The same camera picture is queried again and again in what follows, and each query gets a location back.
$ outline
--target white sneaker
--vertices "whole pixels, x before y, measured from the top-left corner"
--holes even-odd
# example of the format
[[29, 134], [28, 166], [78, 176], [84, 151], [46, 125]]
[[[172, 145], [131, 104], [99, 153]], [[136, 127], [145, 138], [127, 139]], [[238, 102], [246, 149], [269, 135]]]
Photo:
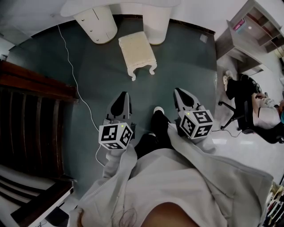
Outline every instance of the white sneaker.
[[155, 107], [155, 109], [154, 109], [154, 113], [155, 113], [157, 110], [162, 111], [163, 115], [165, 115], [165, 111], [163, 110], [163, 108], [162, 108], [162, 107], [160, 107], [160, 106], [156, 106], [156, 107]]
[[227, 91], [228, 81], [233, 78], [233, 73], [230, 70], [227, 70], [225, 74], [226, 75], [223, 76], [223, 84], [224, 84], [225, 91]]

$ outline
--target white side table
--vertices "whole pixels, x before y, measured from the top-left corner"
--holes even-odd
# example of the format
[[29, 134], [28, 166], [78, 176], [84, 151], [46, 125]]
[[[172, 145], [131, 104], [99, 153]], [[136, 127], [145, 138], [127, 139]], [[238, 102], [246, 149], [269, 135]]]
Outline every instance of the white side table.
[[132, 81], [136, 79], [134, 70], [146, 65], [151, 65], [150, 74], [155, 74], [154, 69], [157, 68], [157, 61], [143, 31], [126, 35], [119, 38], [118, 41], [125, 59], [128, 75], [132, 77]]

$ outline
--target black pants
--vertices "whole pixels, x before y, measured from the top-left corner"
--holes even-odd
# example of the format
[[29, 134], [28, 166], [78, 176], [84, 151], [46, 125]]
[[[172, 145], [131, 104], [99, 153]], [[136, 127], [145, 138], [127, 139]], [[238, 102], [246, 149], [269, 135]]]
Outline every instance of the black pants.
[[253, 93], [257, 93], [257, 90], [249, 79], [228, 81], [226, 94], [230, 100], [235, 98], [236, 108], [243, 107], [245, 101], [250, 101]]
[[162, 113], [156, 111], [151, 119], [151, 131], [156, 135], [144, 134], [139, 143], [135, 147], [137, 158], [161, 148], [173, 149], [170, 138], [168, 136], [168, 122], [169, 119]]

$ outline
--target tile floor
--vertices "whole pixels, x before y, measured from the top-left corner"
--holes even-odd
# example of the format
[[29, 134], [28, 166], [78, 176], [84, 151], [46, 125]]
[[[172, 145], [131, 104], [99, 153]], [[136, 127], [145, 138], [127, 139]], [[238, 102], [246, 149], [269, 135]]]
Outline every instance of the tile floor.
[[[270, 53], [272, 63], [274, 63], [274, 70], [263, 71], [252, 78], [256, 80], [263, 93], [267, 92], [270, 98], [276, 102], [283, 100], [281, 85], [279, 78], [283, 77], [280, 71], [280, 62], [273, 52]], [[217, 61], [217, 96], [216, 100], [222, 100], [229, 105], [234, 106], [234, 101], [226, 97], [223, 86], [223, 73], [231, 70], [236, 76], [236, 67], [234, 61], [230, 57], [224, 57]], [[231, 118], [232, 111], [225, 106], [216, 105], [215, 108], [215, 129], [220, 128], [220, 125], [225, 123]], [[233, 136], [237, 136], [237, 122], [231, 123], [227, 128]], [[233, 158], [243, 164], [264, 170], [274, 177], [274, 181], [279, 183], [284, 174], [284, 145], [283, 144], [269, 144], [257, 134], [240, 134], [237, 138], [233, 138], [227, 132], [214, 132], [212, 133], [213, 141], [218, 147], [217, 155]]]

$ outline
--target wooden slat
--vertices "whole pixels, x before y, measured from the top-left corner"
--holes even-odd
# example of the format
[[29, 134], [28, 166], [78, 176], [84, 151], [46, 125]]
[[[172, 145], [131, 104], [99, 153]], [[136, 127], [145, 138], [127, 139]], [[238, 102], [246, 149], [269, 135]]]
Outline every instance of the wooden slat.
[[20, 191], [15, 190], [15, 189], [13, 189], [13, 188], [5, 185], [5, 184], [2, 184], [2, 183], [0, 183], [0, 188], [4, 188], [4, 189], [6, 189], [9, 192], [12, 192], [14, 194], [17, 194], [19, 196], [22, 196], [22, 197], [25, 197], [25, 198], [28, 198], [28, 199], [31, 199], [31, 200], [36, 198], [36, 196], [32, 196], [30, 194], [27, 194], [27, 193], [24, 193], [24, 192], [20, 192]]
[[65, 195], [72, 188], [71, 182], [56, 182], [44, 193], [37, 196], [15, 212], [11, 214], [12, 218], [20, 227], [27, 227], [40, 217], [48, 208]]
[[40, 154], [36, 146], [36, 113], [38, 98], [26, 96], [25, 117], [24, 117], [24, 142], [26, 146], [28, 173], [37, 175], [40, 170]]
[[20, 66], [17, 66], [15, 64], [12, 64], [6, 61], [0, 62], [0, 71], [8, 75], [22, 77], [24, 79], [28, 79], [28, 80], [35, 81], [37, 83], [48, 85], [50, 87], [60, 88], [61, 90], [64, 90], [67, 94], [73, 97], [76, 95], [75, 87], [67, 86], [66, 84], [62, 82], [59, 82], [51, 78], [46, 78], [36, 72], [27, 70], [25, 68], [22, 68]]
[[8, 139], [11, 144], [11, 151], [12, 151], [12, 163], [14, 165], [14, 148], [13, 148], [13, 141], [12, 141], [12, 103], [13, 103], [13, 94], [10, 93], [10, 99], [9, 99], [9, 116], [8, 116]]
[[17, 182], [14, 182], [14, 181], [9, 180], [9, 179], [7, 179], [5, 177], [2, 177], [2, 176], [0, 176], [0, 180], [4, 181], [4, 182], [6, 182], [6, 183], [8, 183], [10, 185], [13, 185], [13, 186], [15, 186], [17, 188], [21, 188], [21, 189], [24, 189], [24, 190], [27, 190], [27, 191], [36, 192], [36, 193], [43, 193], [43, 192], [45, 192], [45, 190], [43, 190], [43, 189], [32, 188], [32, 187], [29, 187], [29, 186], [26, 186], [26, 185], [23, 185], [23, 184], [19, 184]]
[[36, 106], [36, 116], [35, 116], [35, 145], [36, 145], [36, 150], [35, 154], [39, 158], [38, 162], [38, 167], [37, 172], [39, 175], [42, 174], [42, 157], [41, 157], [41, 146], [40, 146], [40, 112], [41, 112], [41, 103], [42, 103], [42, 98], [37, 99], [37, 106]]
[[53, 95], [58, 97], [58, 99], [73, 99], [75, 96], [67, 94], [64, 90], [56, 87], [46, 86], [41, 83], [37, 83], [31, 80], [26, 80], [21, 77], [11, 76], [5, 73], [0, 75], [0, 85], [15, 87], [19, 89], [25, 89], [29, 91], [39, 92], [42, 94]]
[[59, 172], [59, 162], [61, 161], [61, 154], [59, 154], [59, 148], [57, 146], [58, 139], [58, 114], [59, 114], [60, 100], [56, 100], [53, 108], [53, 118], [52, 118], [52, 146], [51, 153], [53, 155], [53, 162], [55, 163], [55, 172]]
[[13, 93], [12, 106], [11, 106], [11, 135], [12, 135], [12, 147], [14, 151], [15, 163], [14, 169], [26, 172], [26, 153], [21, 146], [21, 118], [23, 107], [23, 95], [19, 93]]
[[11, 136], [9, 134], [9, 119], [10, 119], [10, 103], [11, 103], [11, 94], [5, 90], [1, 91], [1, 114], [0, 114], [0, 134], [2, 140], [2, 147], [0, 151], [0, 162], [3, 165], [12, 167], [13, 163], [13, 150], [11, 144]]
[[1, 135], [1, 109], [2, 109], [2, 90], [0, 90], [0, 163], [2, 159], [3, 146], [2, 146], [2, 135]]
[[26, 108], [26, 100], [27, 96], [24, 94], [22, 99], [22, 105], [21, 105], [21, 128], [20, 128], [20, 147], [23, 153], [23, 159], [24, 159], [24, 167], [25, 171], [28, 172], [28, 163], [27, 163], [27, 150], [26, 150], [26, 141], [25, 141], [25, 108]]
[[8, 201], [14, 203], [14, 204], [19, 205], [19, 206], [23, 206], [23, 205], [26, 204], [26, 203], [24, 203], [24, 202], [22, 202], [22, 201], [16, 200], [16, 199], [14, 199], [13, 197], [10, 197], [10, 196], [6, 195], [6, 194], [3, 193], [3, 192], [0, 192], [0, 196], [3, 197], [3, 198], [5, 198], [5, 199], [8, 200]]
[[54, 176], [55, 163], [52, 159], [51, 136], [52, 116], [55, 101], [43, 98], [40, 114], [40, 154], [44, 176]]
[[62, 121], [63, 121], [63, 103], [60, 100], [56, 100], [53, 109], [53, 122], [52, 122], [52, 154], [55, 163], [56, 175], [60, 177], [63, 174], [62, 164]]

